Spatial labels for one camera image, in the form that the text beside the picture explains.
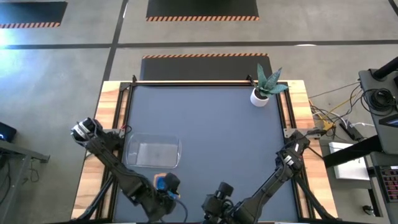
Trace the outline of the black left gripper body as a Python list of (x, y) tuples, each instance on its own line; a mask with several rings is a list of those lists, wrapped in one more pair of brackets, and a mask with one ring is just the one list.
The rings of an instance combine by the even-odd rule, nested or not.
[(136, 195), (149, 222), (157, 222), (173, 212), (176, 201), (166, 191), (155, 188), (145, 189)]

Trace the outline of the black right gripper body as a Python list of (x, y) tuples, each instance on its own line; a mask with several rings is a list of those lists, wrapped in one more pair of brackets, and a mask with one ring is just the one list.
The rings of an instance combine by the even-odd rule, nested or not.
[(201, 207), (205, 213), (201, 224), (240, 224), (233, 217), (233, 202), (221, 192), (208, 194)]

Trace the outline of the clear plastic basket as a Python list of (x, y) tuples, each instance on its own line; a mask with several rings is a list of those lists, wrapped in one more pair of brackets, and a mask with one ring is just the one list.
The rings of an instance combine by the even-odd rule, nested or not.
[(181, 155), (182, 143), (175, 136), (133, 133), (127, 141), (123, 161), (128, 167), (173, 169)]

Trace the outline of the white plant pot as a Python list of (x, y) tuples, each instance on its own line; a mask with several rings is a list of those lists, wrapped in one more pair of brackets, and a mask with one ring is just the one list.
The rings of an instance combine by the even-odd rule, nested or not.
[(260, 92), (254, 88), (250, 96), (250, 101), (256, 107), (263, 107), (268, 103), (269, 97), (262, 96)]

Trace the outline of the green snake plant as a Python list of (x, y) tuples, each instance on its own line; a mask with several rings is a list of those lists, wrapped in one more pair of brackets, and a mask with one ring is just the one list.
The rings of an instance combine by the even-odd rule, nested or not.
[(279, 94), (289, 88), (287, 85), (277, 83), (281, 73), (282, 67), (280, 67), (276, 72), (267, 78), (265, 76), (263, 67), (260, 64), (257, 65), (258, 83), (255, 89), (256, 92), (259, 93), (260, 97), (269, 98), (270, 96)]

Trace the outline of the black hazard-striped floor mat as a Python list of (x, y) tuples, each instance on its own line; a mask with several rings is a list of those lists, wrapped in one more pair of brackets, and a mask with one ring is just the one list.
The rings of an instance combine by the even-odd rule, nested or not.
[(59, 27), (67, 6), (66, 1), (0, 2), (0, 29)]
[(258, 21), (257, 0), (149, 0), (148, 22)]
[(265, 76), (272, 75), (265, 53), (145, 55), (141, 60), (141, 80), (244, 80), (257, 77), (261, 65)]

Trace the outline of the white flat box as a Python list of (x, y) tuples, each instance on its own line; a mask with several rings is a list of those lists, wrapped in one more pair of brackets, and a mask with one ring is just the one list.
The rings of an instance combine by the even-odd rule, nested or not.
[[(349, 143), (329, 142), (329, 149), (331, 153), (338, 152), (342, 149), (352, 146)], [(338, 166), (334, 166), (334, 171), (337, 179), (346, 180), (369, 180), (367, 167), (364, 157), (353, 159)]]

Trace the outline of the black desk base bar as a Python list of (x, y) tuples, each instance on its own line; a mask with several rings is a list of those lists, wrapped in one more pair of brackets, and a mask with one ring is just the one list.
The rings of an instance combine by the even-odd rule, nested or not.
[(338, 166), (346, 162), (367, 156), (372, 152), (384, 152), (378, 135), (367, 138), (361, 142), (357, 142), (339, 151), (333, 152), (323, 157), (326, 168)]

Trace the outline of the black power strip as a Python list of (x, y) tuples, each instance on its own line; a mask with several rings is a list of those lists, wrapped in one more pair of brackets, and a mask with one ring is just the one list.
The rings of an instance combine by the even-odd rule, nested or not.
[(339, 126), (352, 140), (361, 141), (364, 139), (364, 136), (349, 121), (343, 121)]

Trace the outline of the grey metal stand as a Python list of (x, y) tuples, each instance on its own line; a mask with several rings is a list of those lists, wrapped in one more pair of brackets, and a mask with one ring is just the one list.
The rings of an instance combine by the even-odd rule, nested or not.
[(14, 208), (17, 194), (22, 186), (24, 174), (28, 171), (32, 159), (48, 163), (50, 156), (16, 144), (0, 141), (0, 157), (6, 157), (4, 188), (0, 184), (0, 224), (6, 224)]

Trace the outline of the keyboard with pink backlight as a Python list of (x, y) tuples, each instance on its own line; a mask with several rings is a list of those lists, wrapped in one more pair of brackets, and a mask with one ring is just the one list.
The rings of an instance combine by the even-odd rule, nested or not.
[(376, 166), (375, 170), (385, 200), (398, 203), (398, 166)]

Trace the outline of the grey desk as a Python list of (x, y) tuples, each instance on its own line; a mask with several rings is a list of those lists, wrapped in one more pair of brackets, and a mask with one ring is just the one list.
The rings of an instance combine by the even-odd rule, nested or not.
[(398, 56), (359, 72), (362, 105), (370, 112), (384, 152), (398, 154)]

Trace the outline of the black device with glowing logo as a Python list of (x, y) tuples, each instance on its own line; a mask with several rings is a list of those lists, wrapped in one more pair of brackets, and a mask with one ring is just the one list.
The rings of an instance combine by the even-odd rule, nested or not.
[(17, 130), (15, 128), (0, 122), (0, 140), (12, 142), (16, 133)]

